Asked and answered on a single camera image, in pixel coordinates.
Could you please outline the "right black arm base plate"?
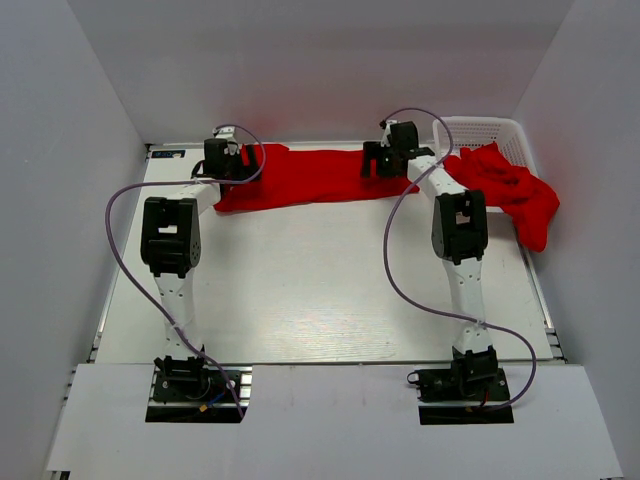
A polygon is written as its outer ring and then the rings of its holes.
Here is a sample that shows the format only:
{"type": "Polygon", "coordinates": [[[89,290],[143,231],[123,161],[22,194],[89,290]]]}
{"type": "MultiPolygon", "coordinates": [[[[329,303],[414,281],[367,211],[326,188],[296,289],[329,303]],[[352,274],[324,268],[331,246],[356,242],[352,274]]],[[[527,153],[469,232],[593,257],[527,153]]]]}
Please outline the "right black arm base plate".
{"type": "Polygon", "coordinates": [[[417,390],[421,426],[507,425],[513,408],[497,406],[511,399],[502,368],[491,379],[459,382],[452,368],[413,370],[407,383],[417,390]]]}

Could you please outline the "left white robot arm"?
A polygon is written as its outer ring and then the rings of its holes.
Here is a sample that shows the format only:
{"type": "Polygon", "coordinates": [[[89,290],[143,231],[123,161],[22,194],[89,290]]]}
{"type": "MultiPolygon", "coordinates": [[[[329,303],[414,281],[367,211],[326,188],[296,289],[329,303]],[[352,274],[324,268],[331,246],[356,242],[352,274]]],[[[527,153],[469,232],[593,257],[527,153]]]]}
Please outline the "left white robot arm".
{"type": "Polygon", "coordinates": [[[233,182],[260,179],[255,147],[232,139],[209,138],[204,159],[193,171],[192,183],[167,197],[145,200],[141,258],[149,267],[165,319],[167,355],[155,361],[163,385],[176,388],[188,400],[209,394],[211,374],[201,355],[193,295],[194,273],[202,252],[199,217],[216,205],[233,182]]]}

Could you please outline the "red t shirt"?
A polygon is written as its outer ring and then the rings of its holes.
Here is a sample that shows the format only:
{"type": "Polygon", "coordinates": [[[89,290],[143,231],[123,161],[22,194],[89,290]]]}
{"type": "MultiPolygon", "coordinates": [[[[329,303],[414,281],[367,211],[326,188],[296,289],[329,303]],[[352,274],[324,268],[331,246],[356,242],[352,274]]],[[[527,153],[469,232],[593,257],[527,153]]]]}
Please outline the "red t shirt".
{"type": "Polygon", "coordinates": [[[214,205],[220,214],[243,213],[311,203],[376,200],[400,195],[406,176],[360,176],[361,150],[292,150],[266,146],[267,163],[258,181],[230,186],[214,205]]]}

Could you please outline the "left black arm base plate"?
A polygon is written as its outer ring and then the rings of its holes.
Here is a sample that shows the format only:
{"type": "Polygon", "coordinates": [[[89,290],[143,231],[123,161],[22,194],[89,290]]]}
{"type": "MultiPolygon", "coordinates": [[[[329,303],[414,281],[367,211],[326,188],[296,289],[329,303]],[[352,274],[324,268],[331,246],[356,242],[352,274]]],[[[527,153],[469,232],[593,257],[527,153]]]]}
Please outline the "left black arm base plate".
{"type": "Polygon", "coordinates": [[[251,390],[249,369],[227,370],[226,382],[217,369],[196,374],[157,369],[152,377],[145,422],[150,424],[239,424],[251,390]]]}

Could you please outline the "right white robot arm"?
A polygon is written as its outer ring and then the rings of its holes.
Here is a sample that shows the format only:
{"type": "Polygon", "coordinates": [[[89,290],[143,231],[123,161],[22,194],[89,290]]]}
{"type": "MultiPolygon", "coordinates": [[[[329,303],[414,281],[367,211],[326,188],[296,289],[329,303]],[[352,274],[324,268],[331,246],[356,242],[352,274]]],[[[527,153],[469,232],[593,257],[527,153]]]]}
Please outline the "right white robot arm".
{"type": "Polygon", "coordinates": [[[485,325],[481,286],[482,258],[488,245],[484,194],[462,186],[439,166],[436,154],[419,145],[411,122],[386,120],[379,141],[363,144],[361,176],[379,179],[422,178],[419,189],[432,203],[431,241],[449,281],[453,313],[461,320],[447,369],[416,371],[408,381],[420,390],[420,400],[485,403],[498,380],[497,354],[485,325]]]}

